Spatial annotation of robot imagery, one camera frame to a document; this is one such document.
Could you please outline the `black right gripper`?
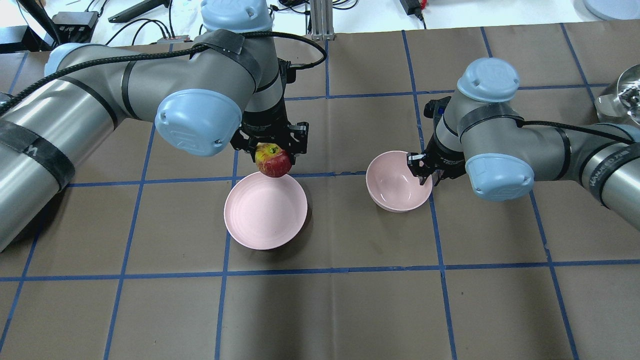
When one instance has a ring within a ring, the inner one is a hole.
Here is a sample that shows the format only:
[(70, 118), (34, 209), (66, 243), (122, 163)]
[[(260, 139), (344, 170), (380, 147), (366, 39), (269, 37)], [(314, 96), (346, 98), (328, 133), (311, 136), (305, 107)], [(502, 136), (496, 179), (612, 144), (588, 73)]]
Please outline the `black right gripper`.
[(433, 187), (437, 187), (441, 179), (456, 179), (467, 173), (464, 153), (444, 146), (436, 134), (430, 137), (421, 153), (407, 153), (406, 164), (412, 176), (419, 179), (420, 186), (432, 175)]

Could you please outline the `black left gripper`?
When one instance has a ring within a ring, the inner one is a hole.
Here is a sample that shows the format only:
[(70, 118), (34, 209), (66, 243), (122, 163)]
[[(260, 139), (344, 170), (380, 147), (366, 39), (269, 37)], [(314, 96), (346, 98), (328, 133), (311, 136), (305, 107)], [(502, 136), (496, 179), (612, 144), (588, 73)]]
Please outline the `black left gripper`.
[(291, 153), (291, 164), (297, 164), (297, 158), (307, 153), (310, 124), (307, 121), (290, 122), (286, 101), (283, 96), (262, 111), (245, 110), (239, 128), (231, 137), (230, 145), (235, 150), (254, 154), (258, 143), (277, 144)]

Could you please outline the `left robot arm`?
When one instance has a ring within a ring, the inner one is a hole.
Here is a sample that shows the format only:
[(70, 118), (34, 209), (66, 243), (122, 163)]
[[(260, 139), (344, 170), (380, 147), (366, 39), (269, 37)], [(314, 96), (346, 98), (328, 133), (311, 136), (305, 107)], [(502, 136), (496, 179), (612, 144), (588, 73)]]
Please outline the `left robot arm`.
[(291, 160), (309, 124), (291, 123), (286, 84), (318, 66), (279, 59), (264, 0), (204, 0), (205, 32), (191, 48), (143, 54), (93, 43), (60, 45), (45, 77), (1, 107), (1, 248), (6, 249), (124, 119), (154, 123), (175, 148), (213, 157), (228, 145), (257, 159), (272, 142)]

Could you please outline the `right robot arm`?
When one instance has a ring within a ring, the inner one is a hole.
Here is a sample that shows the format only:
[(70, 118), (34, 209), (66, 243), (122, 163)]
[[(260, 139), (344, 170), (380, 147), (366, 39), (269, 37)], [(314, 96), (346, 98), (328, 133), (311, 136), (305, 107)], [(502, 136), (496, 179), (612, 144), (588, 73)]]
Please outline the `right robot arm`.
[(503, 59), (471, 62), (451, 96), (425, 106), (434, 132), (423, 152), (406, 156), (412, 175), (424, 184), (435, 173), (443, 179), (466, 174), (474, 194), (493, 202), (521, 198), (536, 182), (576, 182), (638, 227), (639, 130), (526, 121), (510, 104), (520, 84)]

